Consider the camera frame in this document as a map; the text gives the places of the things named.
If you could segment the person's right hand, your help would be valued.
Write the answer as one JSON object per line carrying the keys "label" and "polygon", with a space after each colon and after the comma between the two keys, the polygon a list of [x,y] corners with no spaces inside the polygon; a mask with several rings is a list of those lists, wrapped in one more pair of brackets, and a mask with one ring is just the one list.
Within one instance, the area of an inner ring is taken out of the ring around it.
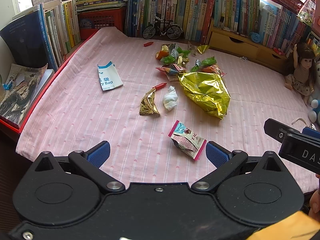
{"label": "person's right hand", "polygon": [[319,194],[320,186],[318,189],[313,193],[312,197],[310,198],[310,211],[309,216],[314,220],[320,222],[320,194]]}

